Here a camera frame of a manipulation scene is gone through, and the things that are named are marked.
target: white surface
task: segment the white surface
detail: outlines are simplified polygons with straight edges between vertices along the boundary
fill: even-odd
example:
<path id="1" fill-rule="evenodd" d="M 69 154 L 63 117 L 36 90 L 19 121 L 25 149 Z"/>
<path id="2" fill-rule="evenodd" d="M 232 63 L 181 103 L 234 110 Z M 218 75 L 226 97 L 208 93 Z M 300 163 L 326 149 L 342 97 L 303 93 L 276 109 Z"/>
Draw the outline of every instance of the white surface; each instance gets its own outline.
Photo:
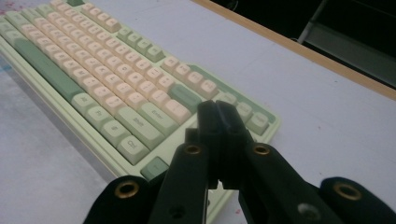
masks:
<path id="1" fill-rule="evenodd" d="M 87 148 L 0 64 L 0 223 L 81 223 L 106 181 Z"/>
<path id="2" fill-rule="evenodd" d="M 92 2 L 180 60 L 200 64 L 256 102 L 271 107 L 282 119 L 282 125 L 271 145 L 306 181 L 317 186 L 326 177 L 339 175 L 350 178 L 363 184 L 396 210 L 396 178 L 393 174 L 396 170 L 394 101 L 190 1 Z M 3 177 L 3 173 L 10 174 L 15 170 L 9 168 L 12 162 L 4 163 L 12 157 L 5 158 L 3 151 L 0 177 Z M 24 158 L 26 161 L 19 161 L 18 158 L 14 160 L 27 166 L 30 158 Z M 78 169 L 89 169 L 81 166 Z M 68 172 L 67 169 L 62 170 L 62 174 Z M 100 179 L 96 172 L 90 171 L 90 174 L 93 183 L 97 178 Z M 3 181 L 4 178 L 1 178 L 1 191 L 20 186 L 20 183 L 4 184 Z M 82 196 L 87 189 L 76 190 L 77 195 Z M 11 197 L 9 193 L 0 193 L 0 206 L 7 207 L 8 211 L 18 208 L 14 203 L 12 205 L 15 207 L 1 203 Z M 29 199 L 31 201 L 28 203 L 39 206 L 39 203 L 35 203 L 36 198 Z M 70 197 L 62 199 L 63 203 L 73 203 L 75 200 Z M 67 212 L 68 215 L 65 215 L 64 211 L 64 216 L 73 216 L 76 210 L 72 211 L 73 214 Z M 48 216 L 55 216 L 52 211 L 47 213 Z M 17 211 L 6 215 L 0 213 L 0 223 L 8 223 L 7 216 L 17 214 Z M 236 202 L 230 203 L 216 223 L 244 223 L 240 214 Z"/>

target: white table surface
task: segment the white table surface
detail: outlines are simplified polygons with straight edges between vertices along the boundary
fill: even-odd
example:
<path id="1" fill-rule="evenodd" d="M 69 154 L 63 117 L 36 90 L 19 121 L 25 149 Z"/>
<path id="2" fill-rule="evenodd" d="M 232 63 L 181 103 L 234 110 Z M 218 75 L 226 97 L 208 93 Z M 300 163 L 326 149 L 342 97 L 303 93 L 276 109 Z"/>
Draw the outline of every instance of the white table surface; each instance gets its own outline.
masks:
<path id="1" fill-rule="evenodd" d="M 0 9 L 48 1 L 24 2 Z M 395 101 L 191 1 L 91 2 L 274 110 L 271 145 L 307 182 L 350 178 L 396 210 Z M 80 223 L 111 175 L 0 63 L 0 223 Z M 246 223 L 235 197 L 215 223 Z"/>

